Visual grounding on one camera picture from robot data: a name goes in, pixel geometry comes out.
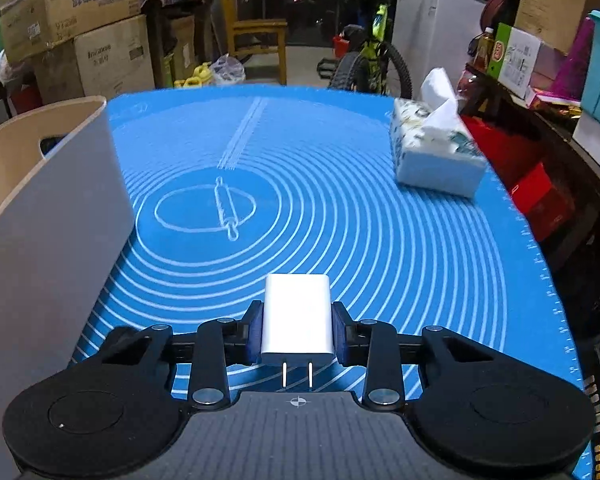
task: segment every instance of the red logo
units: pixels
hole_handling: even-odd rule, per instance
[[[493,45],[493,54],[491,54],[491,59],[493,59],[496,63],[502,60],[504,56],[504,43],[501,41],[496,41],[496,44]]]

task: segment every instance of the wooden chair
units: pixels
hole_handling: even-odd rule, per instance
[[[236,20],[233,0],[220,0],[224,23],[226,26],[226,38],[230,56],[241,56],[244,54],[272,54],[277,52],[280,59],[280,84],[286,85],[286,21],[285,20]],[[245,48],[235,47],[235,38],[242,34],[257,34],[266,32],[276,34],[277,46],[248,46]]]

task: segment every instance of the crosshair symbol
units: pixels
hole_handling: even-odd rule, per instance
[[[294,397],[293,399],[291,399],[289,401],[289,403],[292,406],[295,406],[296,408],[299,408],[300,406],[304,406],[306,403],[308,403],[309,401],[306,399],[303,399],[302,397]]]

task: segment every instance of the rolling pin drawing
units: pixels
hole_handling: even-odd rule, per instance
[[[222,177],[216,178],[216,207],[218,208],[218,219],[220,227],[226,229],[226,235],[232,242],[238,239],[238,214],[235,212],[234,200],[231,198],[231,191],[227,184],[222,181]]]

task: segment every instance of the silver screw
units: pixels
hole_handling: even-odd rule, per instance
[[[378,406],[389,406],[400,400],[400,394],[388,388],[378,388],[369,393],[369,400]]]
[[[193,392],[191,398],[198,404],[210,406],[212,404],[217,404],[224,399],[224,393],[217,388],[201,388]]]

